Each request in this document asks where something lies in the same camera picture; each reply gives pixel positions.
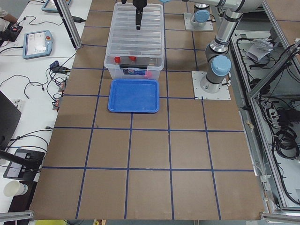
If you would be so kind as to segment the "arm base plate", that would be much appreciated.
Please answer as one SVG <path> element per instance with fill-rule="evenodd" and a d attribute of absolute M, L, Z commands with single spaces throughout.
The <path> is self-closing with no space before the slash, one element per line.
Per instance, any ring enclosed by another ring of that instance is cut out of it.
<path fill-rule="evenodd" d="M 185 24 L 185 30 L 188 31 L 207 31 L 211 32 L 213 31 L 213 24 L 212 22 L 198 22 L 195 19 L 194 13 L 184 13 L 184 24 Z"/>
<path fill-rule="evenodd" d="M 206 78 L 206 71 L 192 71 L 195 99 L 199 100 L 231 100 L 226 78 L 222 83 L 212 84 Z"/>

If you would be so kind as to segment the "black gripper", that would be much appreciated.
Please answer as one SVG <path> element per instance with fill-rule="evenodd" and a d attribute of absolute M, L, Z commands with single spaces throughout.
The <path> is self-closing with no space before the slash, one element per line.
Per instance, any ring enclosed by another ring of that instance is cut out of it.
<path fill-rule="evenodd" d="M 126 4 L 127 0 L 121 0 L 122 4 Z M 141 29 L 141 21 L 143 18 L 143 8 L 147 6 L 147 0 L 133 0 L 133 5 L 136 7 L 135 24 L 136 29 Z"/>

